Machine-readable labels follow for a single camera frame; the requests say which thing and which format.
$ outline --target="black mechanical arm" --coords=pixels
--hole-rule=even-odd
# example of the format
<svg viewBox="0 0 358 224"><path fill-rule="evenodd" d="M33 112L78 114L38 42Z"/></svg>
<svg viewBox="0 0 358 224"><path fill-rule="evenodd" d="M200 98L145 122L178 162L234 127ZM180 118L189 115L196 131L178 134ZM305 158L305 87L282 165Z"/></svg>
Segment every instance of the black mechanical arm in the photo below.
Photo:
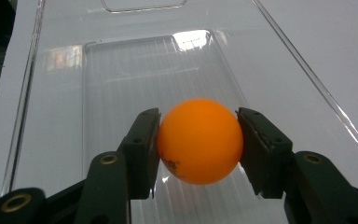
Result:
<svg viewBox="0 0 358 224"><path fill-rule="evenodd" d="M241 166L255 194L281 199L291 224L358 224L358 189L323 155L292 151L292 142L261 113L240 108ZM157 178L160 114L136 118L117 151L93 159L85 180L46 198L41 189L17 189L0 198L0 224L131 223L131 200L147 199Z"/></svg>

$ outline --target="ping pong ball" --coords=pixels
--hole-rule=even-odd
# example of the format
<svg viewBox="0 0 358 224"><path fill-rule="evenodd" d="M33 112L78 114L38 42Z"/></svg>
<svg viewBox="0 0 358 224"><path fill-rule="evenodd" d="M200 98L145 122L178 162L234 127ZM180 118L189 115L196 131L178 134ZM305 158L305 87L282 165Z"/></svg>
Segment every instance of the ping pong ball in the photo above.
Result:
<svg viewBox="0 0 358 224"><path fill-rule="evenodd" d="M197 185L212 184L229 175L243 148L235 116L207 99L175 106L161 122L157 139L158 154L168 170Z"/></svg>

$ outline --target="transparent container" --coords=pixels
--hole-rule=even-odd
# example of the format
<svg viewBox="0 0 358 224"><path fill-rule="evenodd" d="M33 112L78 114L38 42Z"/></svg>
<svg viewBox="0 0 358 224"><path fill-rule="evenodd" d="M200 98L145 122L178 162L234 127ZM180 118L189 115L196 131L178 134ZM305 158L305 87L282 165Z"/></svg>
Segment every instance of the transparent container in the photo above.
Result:
<svg viewBox="0 0 358 224"><path fill-rule="evenodd" d="M41 0L27 68L4 191L65 189L140 112L158 107L163 119L192 98L260 111L294 151L324 154L358 181L356 139L252 1ZM283 200L255 196L239 165L196 186L161 163L155 188L131 202L132 223L287 222Z"/></svg>

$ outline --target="white surface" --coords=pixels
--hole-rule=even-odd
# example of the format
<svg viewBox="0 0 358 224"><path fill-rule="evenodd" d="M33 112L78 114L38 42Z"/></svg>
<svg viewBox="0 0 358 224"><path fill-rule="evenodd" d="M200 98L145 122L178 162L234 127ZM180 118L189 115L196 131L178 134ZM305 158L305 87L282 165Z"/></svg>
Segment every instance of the white surface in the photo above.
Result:
<svg viewBox="0 0 358 224"><path fill-rule="evenodd" d="M348 4L340 5L326 5L325 2L312 3L311 1L301 2L301 4L295 4L296 1L282 2L286 5L282 4L280 7L272 1L263 1L267 10L280 24L327 88L336 96L344 110L349 112L350 118L358 127L358 101L356 101L358 99L358 77L351 76L354 74L351 69L358 67L358 54L356 54L355 60L351 54L355 49L355 52L358 53L358 45L356 45L356 43L358 44L356 41L358 33L352 33L353 39L347 39L344 36L348 37L350 34L346 29L339 26L338 28L333 27L329 24L333 18L330 15L334 12L339 12L338 15L340 15L343 11L348 10L349 1L346 1ZM89 14L81 7L85 5L89 6ZM83 4L63 4L63 6L51 8L50 10L54 9L57 14L48 16L48 22L45 23L43 29L47 34L52 32L55 37L41 41L39 59L43 57L46 59L49 55L53 55L51 52L54 50L82 43L74 43L75 39L87 42L111 37L112 34L120 37L134 32L136 29L140 33L153 34L158 33L161 29L170 32L185 28L211 28L216 34L232 73L241 86L248 105L252 109L262 112L294 140L295 151L310 150L324 154L336 164L354 186L358 187L358 146L251 2L243 3L241 5L243 8L223 7L213 10L213 6L211 6L206 8L210 10L205 10L204 12L207 12L205 14L187 9L189 15L199 16L198 21L192 21L191 17L183 18L180 13L160 12L159 17L155 19L148 17L145 13L143 16L134 18L143 22L142 27L131 26L129 15L117 17L115 24L109 23L106 15L101 16L98 13L101 8L93 6L93 4L88 5L85 1ZM353 14L349 13L351 16L344 17L343 20L344 24L355 28L358 27L358 6L351 6L351 8L354 8L354 11L350 10ZM3 70L0 81L0 189L17 111L16 103L21 90L21 77L25 70L33 31L32 22L35 10L35 1L19 2L15 32L7 52L6 69ZM307 21L304 18L313 18L313 20ZM164 20L173 26L166 27ZM304 24L301 22L310 23L310 26L299 25ZM93 32L93 29L101 24L105 26L105 29ZM323 45L315 44L318 41L326 40L327 42ZM340 51L340 48L344 47L348 49ZM347 66L334 66L335 63ZM37 72L35 73L30 113L27 118L26 130L28 131L24 135L24 137L32 137L24 138L26 141L24 141L24 149L21 154L17 187L47 188L48 194L51 194L81 178L81 172L75 166L65 167L69 167L69 169L64 169L61 166L52 167L53 170L46 169L50 162L48 158L58 159L54 161L56 164L60 164L60 162L77 163L76 158L71 157L71 150L72 152L79 150L82 139L81 77L76 75L80 71L79 69L63 67L55 69L51 76L43 75L40 72L39 75ZM344 74L342 76L348 77L346 80L350 80L351 85L345 85L343 88L344 79L337 77L337 74ZM65 153L67 156L61 154L62 156L57 157L55 153ZM262 204L280 206L280 202L262 202ZM261 213L256 213L256 217L252 217L251 220L261 222L271 220L269 217L261 215Z"/></svg>
<svg viewBox="0 0 358 224"><path fill-rule="evenodd" d="M358 1L262 3L358 130Z"/></svg>
<svg viewBox="0 0 358 224"><path fill-rule="evenodd" d="M37 1L20 1L0 78L0 195L7 166L22 78L34 29Z"/></svg>

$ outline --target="bolt hole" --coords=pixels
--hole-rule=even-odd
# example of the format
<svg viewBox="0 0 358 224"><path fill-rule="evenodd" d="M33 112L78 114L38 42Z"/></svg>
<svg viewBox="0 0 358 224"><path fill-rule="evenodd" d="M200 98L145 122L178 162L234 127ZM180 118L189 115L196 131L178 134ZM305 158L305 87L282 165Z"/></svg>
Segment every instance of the bolt hole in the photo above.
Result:
<svg viewBox="0 0 358 224"><path fill-rule="evenodd" d="M106 155L101 158L100 163L103 165L108 165L114 163L115 161L117 161L116 155Z"/></svg>
<svg viewBox="0 0 358 224"><path fill-rule="evenodd" d="M1 210L5 213L18 211L27 205L31 199L32 196L27 193L15 195L2 204Z"/></svg>
<svg viewBox="0 0 358 224"><path fill-rule="evenodd" d="M358 217L347 217L347 221L351 224L358 224Z"/></svg>
<svg viewBox="0 0 358 224"><path fill-rule="evenodd" d="M142 139L140 138L135 138L132 140L133 143L141 143L142 142Z"/></svg>
<svg viewBox="0 0 358 224"><path fill-rule="evenodd" d="M100 215L94 217L90 224L107 224L109 223L109 217L106 215Z"/></svg>
<svg viewBox="0 0 358 224"><path fill-rule="evenodd" d="M305 155L304 159L310 163L314 163L314 164L321 164L322 163L322 159L318 156L315 155Z"/></svg>

